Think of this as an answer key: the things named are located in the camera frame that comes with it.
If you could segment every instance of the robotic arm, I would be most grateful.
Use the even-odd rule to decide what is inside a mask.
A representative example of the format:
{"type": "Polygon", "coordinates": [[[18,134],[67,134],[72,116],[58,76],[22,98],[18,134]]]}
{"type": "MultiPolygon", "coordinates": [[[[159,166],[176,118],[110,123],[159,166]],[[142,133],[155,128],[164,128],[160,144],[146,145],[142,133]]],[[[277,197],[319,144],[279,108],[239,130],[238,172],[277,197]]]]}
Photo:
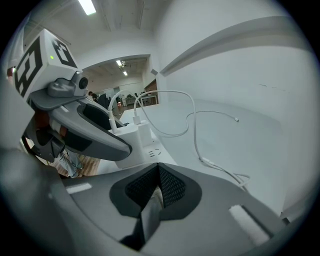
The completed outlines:
{"type": "MultiPolygon", "coordinates": [[[[50,121],[66,128],[65,137],[51,127],[37,129],[35,117],[24,135],[34,142],[32,151],[47,161],[68,149],[86,156],[120,161],[132,147],[108,132],[108,111],[86,98],[88,79],[83,76],[68,47],[42,30],[14,72],[14,86],[35,110],[47,112],[50,121]]],[[[117,127],[124,126],[119,120],[117,127]]]]}

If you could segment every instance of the ceiling light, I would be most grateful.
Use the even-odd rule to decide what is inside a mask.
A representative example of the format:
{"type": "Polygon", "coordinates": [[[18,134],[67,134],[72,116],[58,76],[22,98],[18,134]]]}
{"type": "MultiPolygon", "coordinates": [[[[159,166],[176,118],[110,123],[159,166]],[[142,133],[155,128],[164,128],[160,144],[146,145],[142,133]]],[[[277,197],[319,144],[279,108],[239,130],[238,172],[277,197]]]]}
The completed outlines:
{"type": "Polygon", "coordinates": [[[86,15],[94,14],[96,9],[91,0],[78,0],[86,15]]]}

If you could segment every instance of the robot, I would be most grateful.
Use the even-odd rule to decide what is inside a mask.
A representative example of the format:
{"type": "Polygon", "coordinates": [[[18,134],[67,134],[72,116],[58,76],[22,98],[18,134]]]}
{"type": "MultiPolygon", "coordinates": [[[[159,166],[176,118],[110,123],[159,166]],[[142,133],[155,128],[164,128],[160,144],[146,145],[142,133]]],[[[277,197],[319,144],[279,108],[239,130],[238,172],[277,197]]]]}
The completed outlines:
{"type": "MultiPolygon", "coordinates": [[[[41,131],[33,117],[23,135],[33,140],[35,156],[53,162],[65,147],[110,161],[132,154],[130,143],[109,131],[108,111],[86,98],[87,85],[68,47],[40,32],[16,67],[14,86],[20,100],[67,132],[41,131]]],[[[1,150],[0,161],[0,191],[12,215],[39,246],[59,255],[269,255],[287,230],[233,183],[177,165],[61,179],[16,150],[1,150]]]]}

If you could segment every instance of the wooden surface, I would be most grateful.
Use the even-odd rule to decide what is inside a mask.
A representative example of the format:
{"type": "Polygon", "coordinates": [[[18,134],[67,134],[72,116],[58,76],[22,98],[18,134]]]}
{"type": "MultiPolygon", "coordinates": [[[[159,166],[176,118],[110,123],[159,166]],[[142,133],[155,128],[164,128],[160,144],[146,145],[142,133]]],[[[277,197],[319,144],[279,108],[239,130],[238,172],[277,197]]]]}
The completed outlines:
{"type": "MultiPolygon", "coordinates": [[[[85,156],[82,154],[78,154],[78,157],[83,164],[83,169],[79,170],[81,173],[79,177],[84,176],[94,176],[97,174],[98,165],[100,163],[100,159],[85,156]]],[[[56,158],[53,163],[50,163],[50,166],[57,169],[58,173],[63,176],[68,176],[68,172],[59,164],[59,160],[56,158]]]]}

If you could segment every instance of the gray plastic panel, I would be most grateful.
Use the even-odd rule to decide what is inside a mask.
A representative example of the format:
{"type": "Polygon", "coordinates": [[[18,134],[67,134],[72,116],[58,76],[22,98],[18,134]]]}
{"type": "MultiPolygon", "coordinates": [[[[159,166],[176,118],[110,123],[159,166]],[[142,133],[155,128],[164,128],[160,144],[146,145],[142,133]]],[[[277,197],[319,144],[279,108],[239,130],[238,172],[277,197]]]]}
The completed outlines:
{"type": "Polygon", "coordinates": [[[62,105],[74,102],[85,98],[86,96],[73,96],[73,97],[51,97],[47,93],[47,88],[37,90],[30,94],[29,98],[36,105],[36,107],[43,111],[54,110],[62,105]]]}
{"type": "Polygon", "coordinates": [[[66,147],[85,156],[111,161],[123,160],[129,156],[131,152],[127,144],[116,136],[112,136],[110,133],[104,132],[92,125],[79,115],[77,109],[81,104],[84,104],[83,101],[93,104],[88,99],[79,101],[81,102],[73,101],[48,112],[51,119],[56,120],[68,129],[68,133],[71,132],[91,142],[88,147],[81,151],[75,150],[68,145],[66,147]]]}
{"type": "MultiPolygon", "coordinates": [[[[230,215],[229,208],[234,205],[246,207],[272,234],[277,234],[285,227],[268,207],[233,183],[181,166],[165,165],[196,181],[201,186],[202,198],[198,206],[184,219],[161,221],[142,247],[142,254],[235,256],[249,252],[255,245],[230,215]]],[[[71,197],[93,223],[120,240],[132,233],[136,219],[122,216],[112,204],[108,193],[115,182],[147,166],[149,165],[94,177],[68,179],[63,183],[65,186],[90,183],[91,189],[72,194],[71,197]]]]}
{"type": "Polygon", "coordinates": [[[116,240],[131,235],[137,219],[122,216],[110,200],[109,192],[112,185],[136,172],[141,171],[149,164],[134,167],[128,170],[112,172],[81,179],[64,179],[66,187],[89,183],[92,188],[71,194],[81,211],[88,218],[116,240]]]}
{"type": "Polygon", "coordinates": [[[141,252],[154,256],[235,256],[253,249],[255,246],[229,213],[234,205],[254,211],[255,217],[273,232],[285,227],[268,207],[233,183],[184,167],[165,165],[195,180],[201,186],[202,198],[183,220],[161,221],[141,252]]]}

